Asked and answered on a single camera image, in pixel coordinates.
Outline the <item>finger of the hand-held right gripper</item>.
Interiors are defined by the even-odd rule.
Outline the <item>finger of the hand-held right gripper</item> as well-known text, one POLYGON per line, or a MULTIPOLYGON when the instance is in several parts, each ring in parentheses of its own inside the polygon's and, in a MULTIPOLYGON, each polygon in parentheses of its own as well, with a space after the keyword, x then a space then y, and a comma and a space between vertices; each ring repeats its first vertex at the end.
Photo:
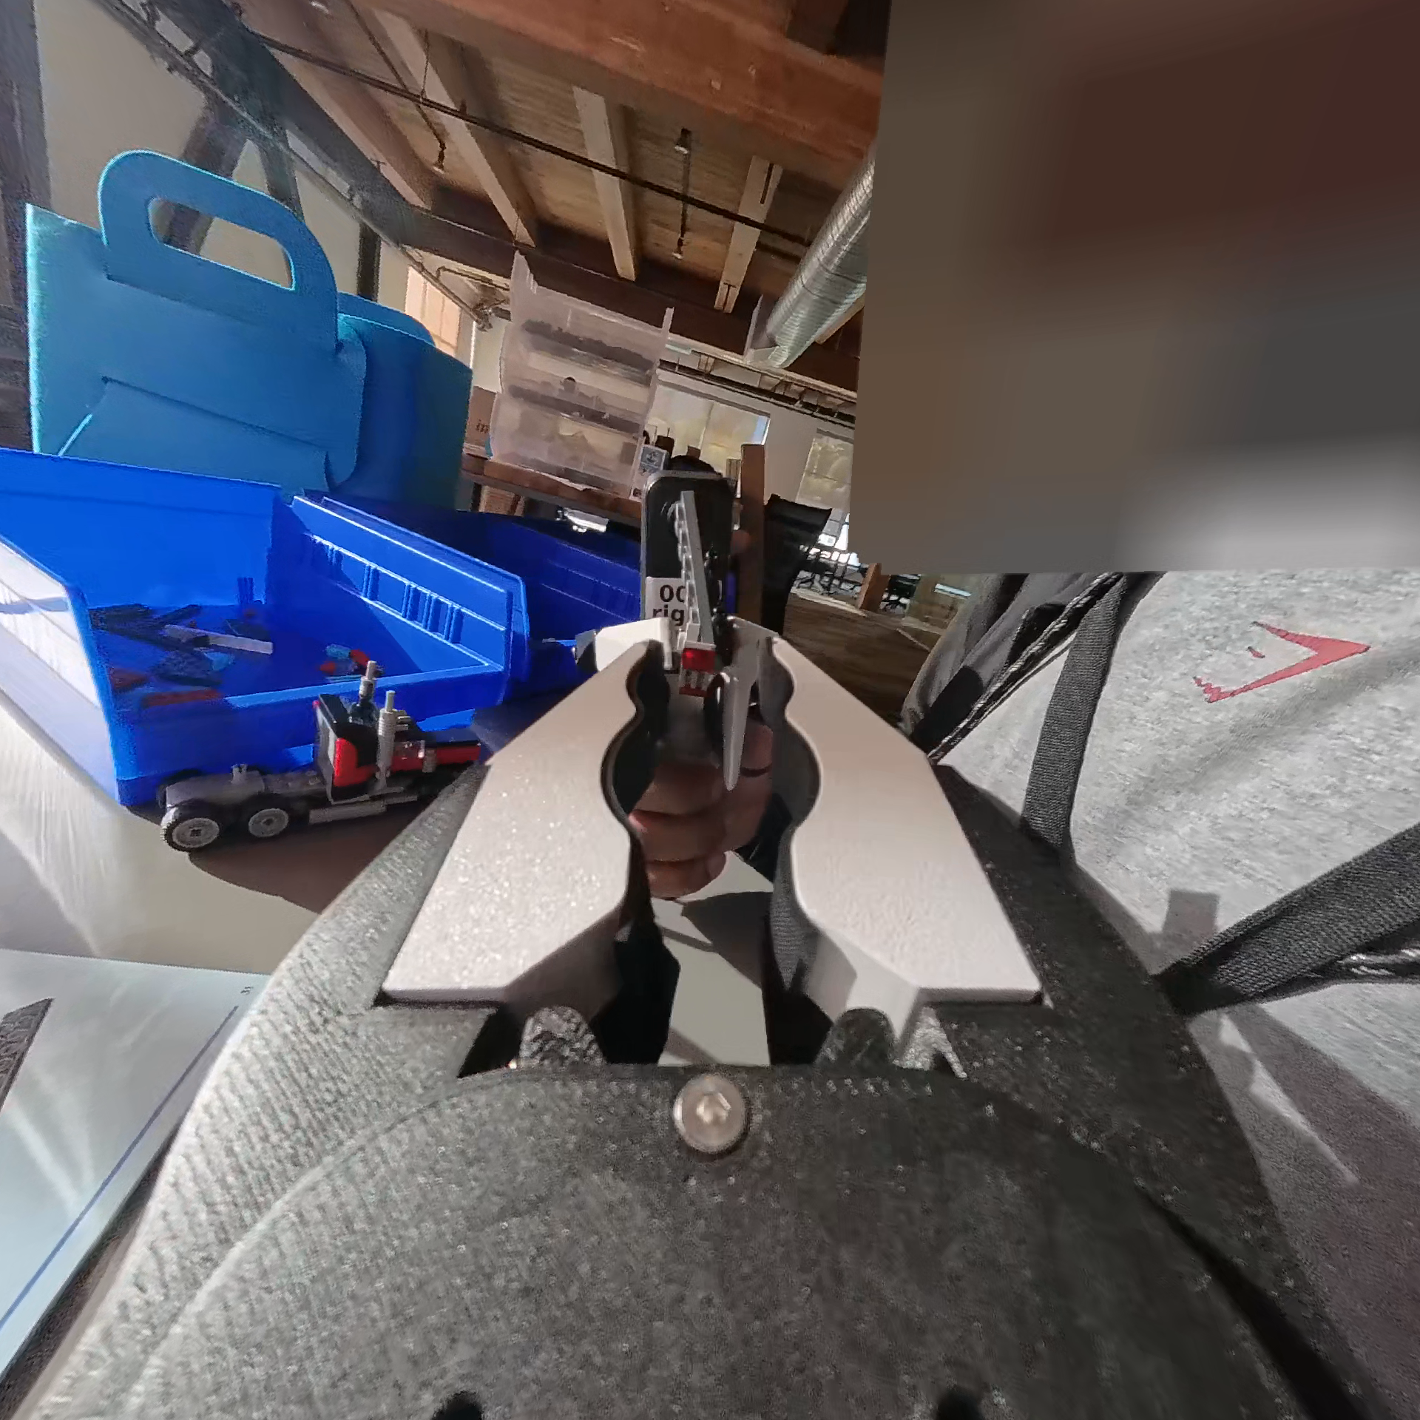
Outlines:
POLYGON ((727 616, 723 623, 722 709, 749 712, 772 682, 774 635, 752 621, 727 616))
POLYGON ((592 677, 607 670, 620 655, 652 648, 664 670, 673 668, 676 630, 664 616, 580 633, 575 640, 575 665, 580 675, 592 677))

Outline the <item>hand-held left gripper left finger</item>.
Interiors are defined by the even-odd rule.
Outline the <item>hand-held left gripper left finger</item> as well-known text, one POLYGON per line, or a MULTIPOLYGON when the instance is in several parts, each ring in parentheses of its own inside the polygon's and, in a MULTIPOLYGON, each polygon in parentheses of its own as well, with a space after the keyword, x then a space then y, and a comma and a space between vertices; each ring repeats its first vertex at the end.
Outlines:
POLYGON ((664 1039, 666 946, 627 824, 664 728, 663 646, 624 643, 495 751, 380 1000, 568 1007, 598 1039, 664 1039))

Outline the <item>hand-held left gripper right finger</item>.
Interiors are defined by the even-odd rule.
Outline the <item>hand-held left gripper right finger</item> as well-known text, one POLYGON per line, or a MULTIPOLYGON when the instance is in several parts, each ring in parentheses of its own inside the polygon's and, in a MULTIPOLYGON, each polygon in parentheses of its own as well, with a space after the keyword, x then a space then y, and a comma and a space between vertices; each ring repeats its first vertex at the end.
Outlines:
POLYGON ((759 702, 791 827, 781 861, 801 964, 830 1023, 876 1012, 898 1042, 925 1007, 1029 1005, 1041 983, 923 751, 781 638, 759 702))

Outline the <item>long black toy brick plate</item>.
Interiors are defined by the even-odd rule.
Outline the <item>long black toy brick plate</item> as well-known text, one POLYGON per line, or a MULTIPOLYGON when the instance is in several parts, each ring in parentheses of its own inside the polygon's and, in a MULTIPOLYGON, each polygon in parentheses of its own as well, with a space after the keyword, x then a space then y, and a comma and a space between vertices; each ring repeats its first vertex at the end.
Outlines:
POLYGON ((683 613, 676 641, 678 690, 705 701, 718 675, 715 604, 698 530, 698 503, 685 491, 671 510, 679 552, 683 613))

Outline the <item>person's right hand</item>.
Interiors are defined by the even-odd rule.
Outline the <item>person's right hand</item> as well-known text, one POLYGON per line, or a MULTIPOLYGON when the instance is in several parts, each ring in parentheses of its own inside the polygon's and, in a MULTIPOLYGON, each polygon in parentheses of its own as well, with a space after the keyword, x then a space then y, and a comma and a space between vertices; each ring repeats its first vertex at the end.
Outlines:
POLYGON ((700 893, 756 839, 771 804, 772 758, 774 734, 759 719, 745 728, 734 788, 717 763, 661 758, 629 815, 654 900, 700 893))

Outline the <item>wooden plank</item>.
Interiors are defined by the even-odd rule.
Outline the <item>wooden plank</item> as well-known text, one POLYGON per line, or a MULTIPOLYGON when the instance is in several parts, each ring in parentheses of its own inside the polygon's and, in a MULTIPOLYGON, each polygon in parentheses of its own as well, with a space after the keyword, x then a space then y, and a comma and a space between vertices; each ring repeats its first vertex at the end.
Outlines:
POLYGON ((737 616, 767 631, 772 626, 766 613, 767 572, 767 462, 759 444, 740 449, 739 459, 739 521, 734 535, 737 579, 737 616))

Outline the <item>black mesh office chair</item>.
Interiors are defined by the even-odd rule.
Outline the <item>black mesh office chair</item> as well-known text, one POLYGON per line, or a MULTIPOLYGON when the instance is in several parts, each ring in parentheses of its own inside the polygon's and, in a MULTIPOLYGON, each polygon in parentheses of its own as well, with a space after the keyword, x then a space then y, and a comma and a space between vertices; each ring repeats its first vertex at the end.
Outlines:
POLYGON ((766 503, 759 624, 774 635, 784 631, 789 594, 811 560, 830 513, 778 494, 766 503))

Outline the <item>wooden table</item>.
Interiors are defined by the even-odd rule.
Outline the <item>wooden table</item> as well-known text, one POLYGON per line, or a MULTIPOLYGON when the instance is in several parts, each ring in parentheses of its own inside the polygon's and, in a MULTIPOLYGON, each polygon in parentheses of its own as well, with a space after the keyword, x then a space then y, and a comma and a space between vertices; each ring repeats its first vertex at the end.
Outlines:
POLYGON ((461 474, 472 484, 521 499, 522 504, 553 506, 581 518, 637 528, 644 515, 642 501, 636 496, 570 484, 551 474, 488 460, 470 449, 463 450, 461 474))

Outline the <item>clear plastic drawer unit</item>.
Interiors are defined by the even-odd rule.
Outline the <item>clear plastic drawer unit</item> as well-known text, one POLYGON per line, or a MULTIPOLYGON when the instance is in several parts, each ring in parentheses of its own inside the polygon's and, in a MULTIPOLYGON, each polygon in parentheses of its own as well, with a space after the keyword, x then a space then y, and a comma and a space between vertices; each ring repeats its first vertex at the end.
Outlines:
POLYGON ((516 258, 490 460, 629 496, 669 325, 671 313, 646 325, 541 286, 516 258))

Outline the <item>black red toy brick truck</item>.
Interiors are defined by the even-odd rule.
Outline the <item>black red toy brick truck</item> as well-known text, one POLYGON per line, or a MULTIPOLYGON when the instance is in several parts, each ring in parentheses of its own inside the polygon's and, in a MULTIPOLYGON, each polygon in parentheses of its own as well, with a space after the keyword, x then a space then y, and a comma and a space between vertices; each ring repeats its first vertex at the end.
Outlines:
POLYGON ((237 765, 225 775, 189 775, 159 795, 169 849, 194 856, 237 836, 274 843, 292 829, 365 821, 421 805, 470 766, 487 760, 473 734, 424 731, 379 689, 382 668, 367 662, 358 692, 326 692, 313 702, 313 763, 265 773, 237 765))

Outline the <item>person's grey shirt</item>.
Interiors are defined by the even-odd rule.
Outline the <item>person's grey shirt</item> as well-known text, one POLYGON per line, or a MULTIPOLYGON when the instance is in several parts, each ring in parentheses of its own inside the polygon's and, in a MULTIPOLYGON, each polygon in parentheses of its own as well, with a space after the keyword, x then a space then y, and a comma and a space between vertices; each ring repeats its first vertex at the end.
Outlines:
MULTIPOLYGON (((1065 859, 1148 968, 1418 817, 1418 572, 1163 574, 1063 618, 935 751, 1016 821, 1073 641, 1111 645, 1065 859)), ((1418 1414, 1417 925, 1192 1032, 1359 1363, 1418 1414)))

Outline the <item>light blue instruction booklet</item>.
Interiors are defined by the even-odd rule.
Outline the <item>light blue instruction booklet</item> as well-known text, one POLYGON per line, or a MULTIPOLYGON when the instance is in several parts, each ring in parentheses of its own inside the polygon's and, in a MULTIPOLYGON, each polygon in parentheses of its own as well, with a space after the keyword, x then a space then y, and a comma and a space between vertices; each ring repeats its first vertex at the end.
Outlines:
POLYGON ((182 1123, 269 978, 2 951, 2 1367, 182 1123))

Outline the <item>silver ventilation duct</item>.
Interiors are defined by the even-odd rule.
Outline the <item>silver ventilation duct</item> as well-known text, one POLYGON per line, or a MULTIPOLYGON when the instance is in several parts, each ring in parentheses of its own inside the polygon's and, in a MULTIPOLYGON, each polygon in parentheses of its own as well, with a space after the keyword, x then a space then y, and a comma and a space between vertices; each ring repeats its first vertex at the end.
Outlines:
POLYGON ((757 303, 744 351, 750 366, 788 369, 864 300, 876 149, 867 149, 772 308, 757 303))

